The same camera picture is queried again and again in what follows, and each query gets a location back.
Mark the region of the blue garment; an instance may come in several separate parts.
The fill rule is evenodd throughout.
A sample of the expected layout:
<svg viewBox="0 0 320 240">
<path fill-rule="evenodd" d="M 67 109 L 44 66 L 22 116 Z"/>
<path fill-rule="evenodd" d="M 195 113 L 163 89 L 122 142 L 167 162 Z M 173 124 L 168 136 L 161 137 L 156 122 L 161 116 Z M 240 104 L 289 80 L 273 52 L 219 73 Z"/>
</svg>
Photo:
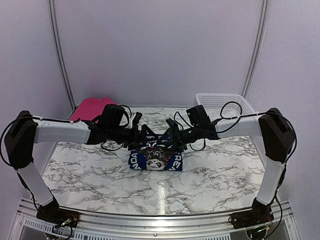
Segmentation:
<svg viewBox="0 0 320 240">
<path fill-rule="evenodd" d="M 183 170 L 181 152 L 174 152 L 168 135 L 146 136 L 146 142 L 130 151 L 128 165 L 133 170 L 178 171 Z"/>
</svg>

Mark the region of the pink trousers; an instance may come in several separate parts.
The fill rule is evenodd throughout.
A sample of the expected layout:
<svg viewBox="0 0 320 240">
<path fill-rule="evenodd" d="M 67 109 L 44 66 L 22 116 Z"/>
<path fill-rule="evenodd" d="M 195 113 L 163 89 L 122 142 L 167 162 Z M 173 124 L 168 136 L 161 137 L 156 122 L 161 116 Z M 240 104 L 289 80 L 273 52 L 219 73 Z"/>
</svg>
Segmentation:
<svg viewBox="0 0 320 240">
<path fill-rule="evenodd" d="M 109 97 L 104 98 L 86 98 L 84 99 L 80 105 L 76 108 L 74 113 L 71 114 L 69 120 L 76 121 L 78 119 L 90 121 L 94 119 L 96 116 L 100 115 L 105 105 L 115 104 L 116 103 L 111 100 Z"/>
</svg>

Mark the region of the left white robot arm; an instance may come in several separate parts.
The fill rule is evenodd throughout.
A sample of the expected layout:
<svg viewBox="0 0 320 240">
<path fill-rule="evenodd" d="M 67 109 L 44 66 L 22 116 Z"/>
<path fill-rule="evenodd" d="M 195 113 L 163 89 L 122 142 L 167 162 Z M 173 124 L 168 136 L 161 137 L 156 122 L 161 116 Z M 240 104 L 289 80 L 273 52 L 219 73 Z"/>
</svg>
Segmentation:
<svg viewBox="0 0 320 240">
<path fill-rule="evenodd" d="M 107 104 L 102 113 L 92 120 L 51 119 L 23 110 L 0 136 L 0 145 L 5 147 L 7 154 L 0 157 L 17 172 L 23 186 L 38 201 L 38 212 L 58 223 L 63 219 L 63 211 L 34 165 L 34 144 L 71 142 L 97 145 L 113 141 L 132 149 L 146 141 L 148 127 L 145 124 L 139 126 L 140 112 L 128 117 L 126 124 L 121 124 L 123 116 L 127 115 L 125 109 L 117 104 Z"/>
</svg>

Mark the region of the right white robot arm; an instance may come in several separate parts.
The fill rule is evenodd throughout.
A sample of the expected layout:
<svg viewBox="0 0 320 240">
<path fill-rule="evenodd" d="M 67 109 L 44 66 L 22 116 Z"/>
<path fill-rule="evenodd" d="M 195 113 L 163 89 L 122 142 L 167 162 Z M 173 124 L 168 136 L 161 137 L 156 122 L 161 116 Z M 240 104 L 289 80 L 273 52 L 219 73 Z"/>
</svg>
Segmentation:
<svg viewBox="0 0 320 240">
<path fill-rule="evenodd" d="M 235 137 L 250 137 L 260 140 L 258 152 L 262 158 L 264 175 L 260 189 L 248 212 L 247 219 L 258 224 L 267 216 L 267 209 L 276 198 L 283 184 L 287 163 L 297 148 L 297 134 L 292 123 L 273 107 L 265 112 L 240 114 L 233 117 L 220 116 L 210 120 L 202 105 L 187 111 L 189 127 L 180 130 L 171 118 L 166 120 L 171 145 L 178 151 L 184 151 L 188 144 L 197 140 L 221 140 Z"/>
</svg>

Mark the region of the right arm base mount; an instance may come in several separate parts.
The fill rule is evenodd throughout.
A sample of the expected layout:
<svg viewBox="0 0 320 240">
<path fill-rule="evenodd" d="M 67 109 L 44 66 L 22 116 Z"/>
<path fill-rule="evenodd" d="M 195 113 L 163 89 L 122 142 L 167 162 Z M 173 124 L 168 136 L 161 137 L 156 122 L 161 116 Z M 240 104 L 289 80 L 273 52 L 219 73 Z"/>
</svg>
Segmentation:
<svg viewBox="0 0 320 240">
<path fill-rule="evenodd" d="M 235 212 L 230 215 L 228 222 L 234 229 L 248 228 L 265 223 L 271 223 L 274 215 L 269 206 L 253 206 L 251 210 Z"/>
</svg>

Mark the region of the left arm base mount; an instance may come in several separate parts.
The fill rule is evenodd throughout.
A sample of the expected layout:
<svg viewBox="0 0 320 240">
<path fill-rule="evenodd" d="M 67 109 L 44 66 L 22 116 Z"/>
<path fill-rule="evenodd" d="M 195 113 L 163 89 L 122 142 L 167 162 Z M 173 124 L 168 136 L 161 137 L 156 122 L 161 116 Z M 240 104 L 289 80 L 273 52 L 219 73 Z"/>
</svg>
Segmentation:
<svg viewBox="0 0 320 240">
<path fill-rule="evenodd" d="M 53 223 L 60 227 L 68 226 L 76 228 L 78 225 L 80 213 L 78 211 L 60 208 L 55 205 L 39 206 L 36 218 Z"/>
</svg>

